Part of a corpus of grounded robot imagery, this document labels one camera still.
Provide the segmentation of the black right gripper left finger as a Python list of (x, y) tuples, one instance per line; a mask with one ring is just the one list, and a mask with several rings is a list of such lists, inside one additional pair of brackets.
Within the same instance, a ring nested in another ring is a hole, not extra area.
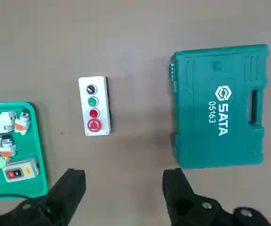
[(86, 172), (68, 169), (46, 195), (0, 194), (0, 198), (23, 199), (11, 211), (0, 214), (0, 226), (67, 226), (85, 192)]

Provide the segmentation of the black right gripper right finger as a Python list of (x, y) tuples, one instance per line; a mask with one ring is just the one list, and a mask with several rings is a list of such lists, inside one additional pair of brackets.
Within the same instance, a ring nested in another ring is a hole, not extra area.
[(162, 190), (172, 226), (270, 226), (259, 211), (225, 211), (217, 200), (195, 194), (181, 168), (163, 172)]

